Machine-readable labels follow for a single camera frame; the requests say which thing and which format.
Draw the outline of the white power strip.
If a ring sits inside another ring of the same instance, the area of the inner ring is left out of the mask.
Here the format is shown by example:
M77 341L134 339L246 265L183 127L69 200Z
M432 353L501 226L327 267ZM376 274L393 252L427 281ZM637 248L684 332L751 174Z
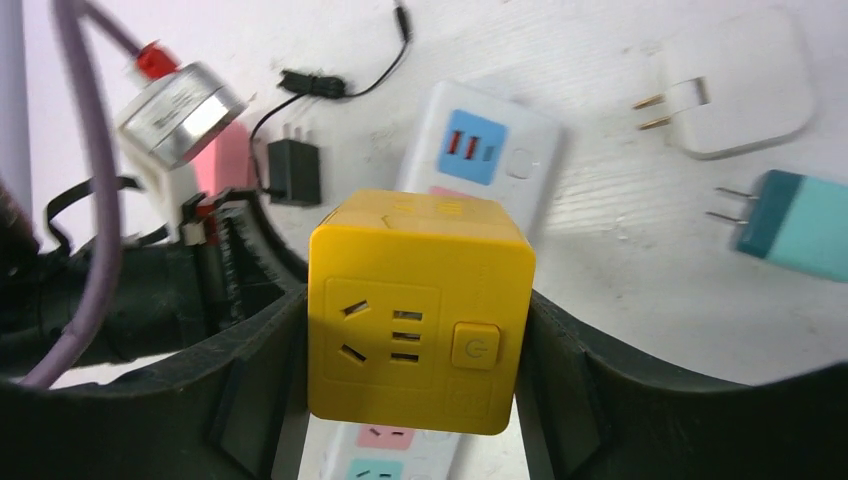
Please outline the white power strip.
M307 399L338 427L325 479L444 479L464 434L509 423L536 257L565 129L442 81L393 190L313 231Z

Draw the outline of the black power adapter with cord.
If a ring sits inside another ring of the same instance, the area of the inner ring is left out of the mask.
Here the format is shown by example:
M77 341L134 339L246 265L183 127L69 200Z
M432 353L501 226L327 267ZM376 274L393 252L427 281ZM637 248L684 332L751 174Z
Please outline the black power adapter with cord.
M281 71L277 87L291 95L265 113L249 134L249 160L253 167L260 194L265 194L272 204L316 207L323 203L321 147L313 131L302 125L283 124L283 137L265 143L265 163L260 163L258 134L263 126L292 106L295 102L312 98L333 102L346 102L367 95L381 86L400 66L412 43L412 23L408 9L402 1L394 3L394 18L401 47L386 70L369 86L354 92L341 76L302 72L292 69Z

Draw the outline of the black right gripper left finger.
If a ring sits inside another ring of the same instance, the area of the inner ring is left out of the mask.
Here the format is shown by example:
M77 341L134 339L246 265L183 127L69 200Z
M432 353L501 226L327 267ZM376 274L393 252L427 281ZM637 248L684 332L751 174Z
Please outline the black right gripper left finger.
M294 479L306 292L107 385L1 387L5 479Z

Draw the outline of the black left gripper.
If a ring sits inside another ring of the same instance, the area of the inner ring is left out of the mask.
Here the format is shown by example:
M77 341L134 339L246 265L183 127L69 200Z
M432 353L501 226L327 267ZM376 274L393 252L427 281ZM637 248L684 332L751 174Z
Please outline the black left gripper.
M267 218L256 192L197 194L165 227L123 246L117 288L80 366L128 363L188 348L241 323L307 280L305 261ZM29 218L1 197L1 372L26 374L51 349L82 297L93 248L42 252Z

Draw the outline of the teal plug adapter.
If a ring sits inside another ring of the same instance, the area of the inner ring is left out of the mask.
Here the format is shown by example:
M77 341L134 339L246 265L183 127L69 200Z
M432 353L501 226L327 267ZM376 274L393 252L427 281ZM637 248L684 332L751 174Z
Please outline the teal plug adapter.
M746 202L742 217L707 213L736 226L734 251L816 278L847 281L845 183L772 169L751 193L716 190Z

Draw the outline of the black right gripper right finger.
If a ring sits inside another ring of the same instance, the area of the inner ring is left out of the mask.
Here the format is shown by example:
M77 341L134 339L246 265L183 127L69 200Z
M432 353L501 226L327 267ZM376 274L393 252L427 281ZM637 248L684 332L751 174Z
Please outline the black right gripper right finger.
M847 366L747 386L531 298L516 402L533 479L843 479Z

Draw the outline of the pink triangular plug adapter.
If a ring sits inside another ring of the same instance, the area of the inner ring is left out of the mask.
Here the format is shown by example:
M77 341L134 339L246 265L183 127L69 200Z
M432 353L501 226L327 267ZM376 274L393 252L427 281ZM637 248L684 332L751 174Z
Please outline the pink triangular plug adapter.
M214 195L227 188L254 188L249 132L240 122L226 127L192 161L199 190Z

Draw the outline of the white plug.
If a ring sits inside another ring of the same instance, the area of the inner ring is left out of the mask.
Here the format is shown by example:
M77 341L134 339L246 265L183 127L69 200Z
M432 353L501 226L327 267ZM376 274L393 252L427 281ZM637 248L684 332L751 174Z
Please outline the white plug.
M813 119L817 98L799 23L767 7L660 46L661 90L634 104L664 108L642 129L667 126L688 156L711 160L782 143Z

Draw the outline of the yellow plug adapter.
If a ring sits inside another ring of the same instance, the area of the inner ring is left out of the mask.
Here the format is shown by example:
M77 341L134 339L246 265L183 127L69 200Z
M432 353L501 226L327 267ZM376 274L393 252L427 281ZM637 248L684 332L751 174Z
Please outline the yellow plug adapter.
M533 247L497 202L355 192L309 239L310 411L502 432L535 268Z

